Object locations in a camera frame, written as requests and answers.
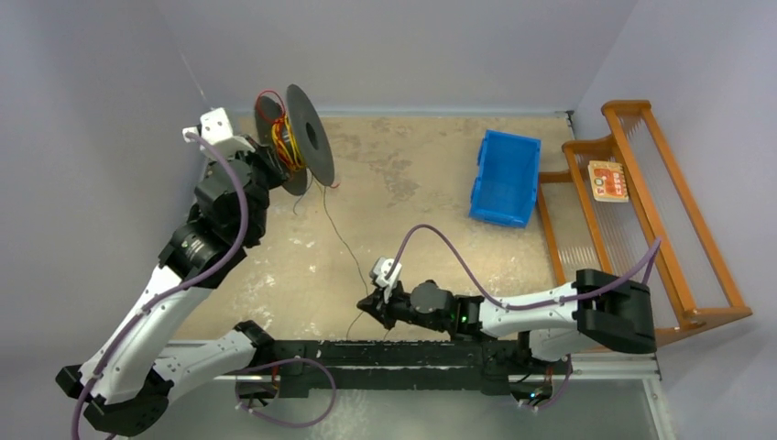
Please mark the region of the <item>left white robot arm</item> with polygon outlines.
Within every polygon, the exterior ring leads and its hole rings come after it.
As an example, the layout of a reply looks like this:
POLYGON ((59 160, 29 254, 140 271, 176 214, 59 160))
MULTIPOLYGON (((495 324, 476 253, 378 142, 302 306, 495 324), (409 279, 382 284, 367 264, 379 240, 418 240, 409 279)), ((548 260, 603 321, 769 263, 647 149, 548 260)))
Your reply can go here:
POLYGON ((245 321, 169 360, 161 352, 186 318, 264 236, 269 193, 288 177, 263 148, 219 154, 195 188, 187 220, 164 246, 147 286, 122 323, 87 361, 56 381, 75 400, 70 438, 82 422, 109 437, 146 431, 184 394, 213 378, 270 369, 271 337, 245 321))

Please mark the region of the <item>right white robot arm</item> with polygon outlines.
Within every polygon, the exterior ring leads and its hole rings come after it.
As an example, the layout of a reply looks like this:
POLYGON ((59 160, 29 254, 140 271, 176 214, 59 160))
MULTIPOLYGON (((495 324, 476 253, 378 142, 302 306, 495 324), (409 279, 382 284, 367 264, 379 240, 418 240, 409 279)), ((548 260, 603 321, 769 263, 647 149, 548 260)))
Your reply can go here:
POLYGON ((495 301, 455 295, 427 280, 411 292, 377 287, 356 306, 386 329, 402 322, 471 342, 516 334, 514 359, 528 373, 598 346, 636 355, 657 349, 650 288, 596 269, 580 269, 547 291, 495 301))

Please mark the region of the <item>black cable spool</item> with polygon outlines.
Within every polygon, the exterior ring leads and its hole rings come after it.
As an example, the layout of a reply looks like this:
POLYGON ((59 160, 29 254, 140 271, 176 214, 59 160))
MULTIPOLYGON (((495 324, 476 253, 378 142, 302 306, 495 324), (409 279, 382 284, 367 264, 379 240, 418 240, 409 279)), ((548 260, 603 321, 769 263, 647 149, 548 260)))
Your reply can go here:
POLYGON ((334 184, 334 157, 323 122, 299 85, 289 85, 283 94, 260 92, 254 117, 258 145, 288 173, 281 184, 287 193, 304 195, 310 178, 323 186, 334 184))

